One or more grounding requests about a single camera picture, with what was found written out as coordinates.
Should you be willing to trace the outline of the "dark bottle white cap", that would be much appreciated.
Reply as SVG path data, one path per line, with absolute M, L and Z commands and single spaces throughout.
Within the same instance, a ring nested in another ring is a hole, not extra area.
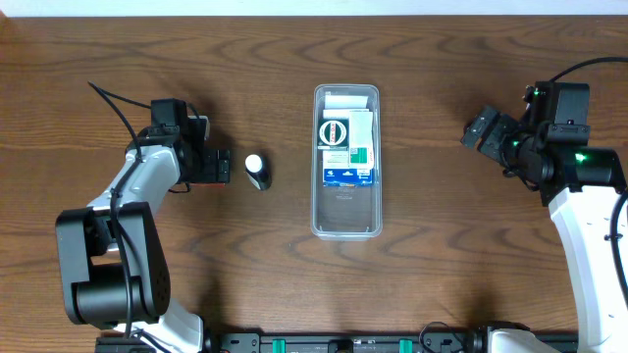
M 245 171 L 249 181 L 260 191 L 270 188 L 272 184 L 271 175 L 266 162 L 258 154 L 250 154 L 244 161 Z

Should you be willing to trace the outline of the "white green medicine box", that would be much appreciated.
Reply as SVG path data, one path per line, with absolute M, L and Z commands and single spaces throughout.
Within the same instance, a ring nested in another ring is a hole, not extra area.
M 354 169 L 373 169 L 373 113 L 349 113 L 349 165 Z

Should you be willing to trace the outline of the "green square box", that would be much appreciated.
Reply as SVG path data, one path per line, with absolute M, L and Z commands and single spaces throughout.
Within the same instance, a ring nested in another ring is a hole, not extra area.
M 316 136 L 319 150 L 346 150 L 349 141 L 348 119 L 320 121 Z

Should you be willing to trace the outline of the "blue medicine box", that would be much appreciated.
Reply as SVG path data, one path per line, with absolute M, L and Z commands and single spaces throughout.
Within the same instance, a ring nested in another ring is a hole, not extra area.
M 348 119 L 349 113 L 371 112 L 368 109 L 329 109 L 323 111 L 322 120 Z M 324 186 L 371 186 L 373 169 L 354 169 L 349 165 L 349 148 L 346 150 L 320 150 L 322 152 L 322 176 Z

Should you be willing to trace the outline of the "red Panadol box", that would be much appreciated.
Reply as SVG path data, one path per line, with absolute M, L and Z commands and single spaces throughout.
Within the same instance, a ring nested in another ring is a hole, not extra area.
M 227 186 L 227 183 L 223 183 L 223 182 L 188 182 L 188 184 L 192 188 L 195 188 L 195 187 L 224 188 Z

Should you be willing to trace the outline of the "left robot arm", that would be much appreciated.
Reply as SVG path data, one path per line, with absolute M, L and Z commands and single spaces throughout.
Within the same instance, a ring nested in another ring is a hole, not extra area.
M 208 352 L 202 318 L 172 296 L 154 217 L 170 193 L 229 183 L 230 153 L 207 147 L 209 120 L 191 104 L 161 99 L 149 109 L 111 184 L 56 220 L 65 311 L 104 331 L 98 352 Z

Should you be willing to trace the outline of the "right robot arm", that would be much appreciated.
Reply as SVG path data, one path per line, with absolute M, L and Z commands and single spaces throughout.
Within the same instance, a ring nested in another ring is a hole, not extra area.
M 589 144 L 590 87 L 538 81 L 523 117 L 485 106 L 461 138 L 539 192 L 564 250 L 580 352 L 627 349 L 627 180 L 618 154 Z

